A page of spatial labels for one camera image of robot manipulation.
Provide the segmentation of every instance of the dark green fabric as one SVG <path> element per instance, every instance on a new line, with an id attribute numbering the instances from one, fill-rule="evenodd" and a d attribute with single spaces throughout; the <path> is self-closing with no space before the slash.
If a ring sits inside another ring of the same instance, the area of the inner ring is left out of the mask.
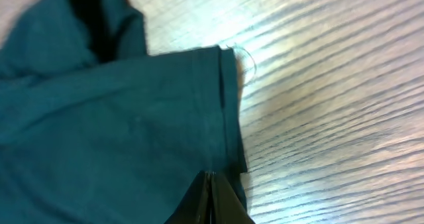
<path id="1" fill-rule="evenodd" d="M 245 205 L 232 50 L 149 56 L 125 0 L 40 0 L 0 51 L 0 223 L 163 223 L 200 170 Z"/>

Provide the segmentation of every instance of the fabric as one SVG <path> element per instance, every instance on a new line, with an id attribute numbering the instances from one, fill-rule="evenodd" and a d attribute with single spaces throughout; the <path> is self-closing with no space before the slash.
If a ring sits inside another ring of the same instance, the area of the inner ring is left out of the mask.
<path id="1" fill-rule="evenodd" d="M 200 170 L 246 205 L 232 50 L 149 56 L 126 0 L 40 0 L 0 51 L 0 223 L 163 223 Z"/>

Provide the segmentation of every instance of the wooden surface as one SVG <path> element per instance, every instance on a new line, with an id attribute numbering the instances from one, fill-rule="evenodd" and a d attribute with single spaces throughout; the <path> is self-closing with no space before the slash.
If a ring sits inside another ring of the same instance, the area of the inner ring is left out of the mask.
<path id="1" fill-rule="evenodd" d="M 0 0 L 0 38 L 34 0 Z M 424 0 L 131 0 L 151 54 L 241 46 L 257 223 L 424 223 Z M 252 68 L 247 58 L 245 64 Z"/>

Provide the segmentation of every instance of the brown wooden tabletop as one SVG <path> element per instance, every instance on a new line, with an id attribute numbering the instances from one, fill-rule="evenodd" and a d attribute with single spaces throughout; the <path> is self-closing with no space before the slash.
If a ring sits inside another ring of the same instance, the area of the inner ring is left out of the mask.
<path id="1" fill-rule="evenodd" d="M 130 1 L 153 55 L 239 48 L 255 222 L 424 223 L 424 0 Z"/>

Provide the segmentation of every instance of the folded fabric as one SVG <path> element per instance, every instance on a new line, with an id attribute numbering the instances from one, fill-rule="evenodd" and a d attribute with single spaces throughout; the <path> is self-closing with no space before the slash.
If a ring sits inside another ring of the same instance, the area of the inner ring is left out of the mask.
<path id="1" fill-rule="evenodd" d="M 126 0 L 40 0 L 0 51 L 0 223 L 163 223 L 200 170 L 246 205 L 232 50 L 149 56 Z"/>

